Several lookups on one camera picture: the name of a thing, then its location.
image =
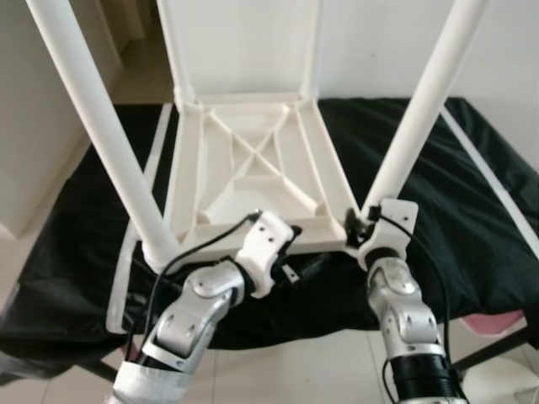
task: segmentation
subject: floor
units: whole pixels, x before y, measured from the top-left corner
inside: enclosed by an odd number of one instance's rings
[[[115,103],[172,102],[172,78],[163,38],[155,29],[125,51],[125,73],[111,98]],[[0,306],[8,297],[66,178],[77,166],[86,146],[73,153],[50,192],[40,203],[23,236],[0,242]],[[459,359],[493,339],[472,336],[459,322],[451,324],[453,357]],[[524,351],[507,358],[530,368]],[[380,377],[386,358],[380,333],[342,331],[313,340],[241,352],[208,351],[194,377],[185,403],[390,403]],[[119,352],[105,360],[117,367]],[[79,368],[54,380],[22,380],[0,388],[0,402],[28,404],[95,404],[103,402],[110,383]]]

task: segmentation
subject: black fabric cover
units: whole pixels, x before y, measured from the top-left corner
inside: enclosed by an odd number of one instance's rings
[[[328,99],[319,102],[356,199],[361,202],[406,109],[405,99]],[[464,100],[447,102],[472,142],[539,232],[537,174]],[[144,166],[160,105],[120,106],[117,112]],[[153,194],[164,206],[178,114],[173,111]],[[439,264],[451,296],[451,316],[539,306],[539,264],[472,160],[438,120],[401,194],[419,204],[415,234]],[[125,342],[108,333],[105,317],[128,216],[93,148],[66,182],[0,318],[0,372],[52,377],[100,359]],[[149,294],[153,276],[135,253],[125,325]],[[432,270],[413,243],[408,263],[424,300],[442,319]],[[220,323],[213,348],[245,349],[344,328],[376,329],[366,300],[366,275],[339,252],[295,256],[294,285],[277,285],[262,300],[248,298]],[[163,287],[163,309],[177,292]]]

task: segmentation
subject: black cylinder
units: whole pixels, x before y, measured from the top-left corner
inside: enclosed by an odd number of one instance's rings
[[[391,360],[391,366],[399,400],[459,397],[446,359],[439,355],[400,356]]]

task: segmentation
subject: white wall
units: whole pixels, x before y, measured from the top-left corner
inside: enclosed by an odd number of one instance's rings
[[[298,4],[304,1],[273,0],[276,10],[257,2],[249,14],[249,0],[220,3],[212,14],[206,12],[209,0],[173,2],[182,14],[178,29],[195,32],[182,38],[182,57],[197,71],[196,88],[223,93],[294,88],[306,23],[305,8]],[[325,0],[320,95],[411,95],[451,5],[449,0]],[[223,28],[226,23],[232,26]],[[538,75],[539,1],[490,0],[452,94],[467,97],[539,169]]]
[[[72,0],[105,82],[121,69],[97,0]],[[23,0],[0,2],[0,222],[13,234],[82,133]]]

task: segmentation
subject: black cloth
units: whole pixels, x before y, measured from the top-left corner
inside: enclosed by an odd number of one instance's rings
[[[329,134],[359,205],[366,196],[406,99],[327,99],[319,102]],[[493,168],[539,233],[539,179],[465,100],[447,108]],[[160,105],[119,106],[117,112],[144,166]],[[153,194],[166,199],[179,117],[171,114]],[[401,198],[419,204],[415,234],[441,268],[451,296],[451,316],[495,314],[539,306],[539,264],[505,208],[442,119],[438,119]],[[4,376],[53,376],[96,360],[125,342],[105,328],[106,311],[128,216],[95,150],[90,148],[66,182],[0,317]],[[154,280],[134,253],[125,324],[136,316]],[[439,320],[440,290],[432,269],[413,243],[408,263],[424,300]],[[277,285],[261,299],[248,298],[220,323],[211,346],[245,349],[344,328],[371,330],[377,321],[366,299],[366,275],[340,252],[295,256],[302,280]],[[174,297],[163,287],[158,307]]]

